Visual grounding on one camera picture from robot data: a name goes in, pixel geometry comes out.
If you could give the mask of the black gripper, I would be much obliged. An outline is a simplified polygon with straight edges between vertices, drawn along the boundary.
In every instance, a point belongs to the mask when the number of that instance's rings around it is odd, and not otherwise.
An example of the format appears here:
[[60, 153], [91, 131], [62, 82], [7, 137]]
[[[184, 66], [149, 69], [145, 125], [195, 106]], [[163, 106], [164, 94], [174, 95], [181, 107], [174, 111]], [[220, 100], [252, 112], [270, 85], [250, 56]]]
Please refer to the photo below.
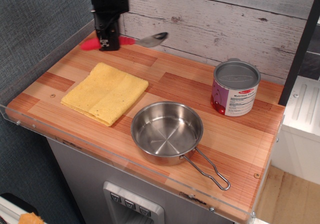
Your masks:
[[129, 11], [129, 0], [91, 0], [100, 51], [120, 49], [118, 19]]

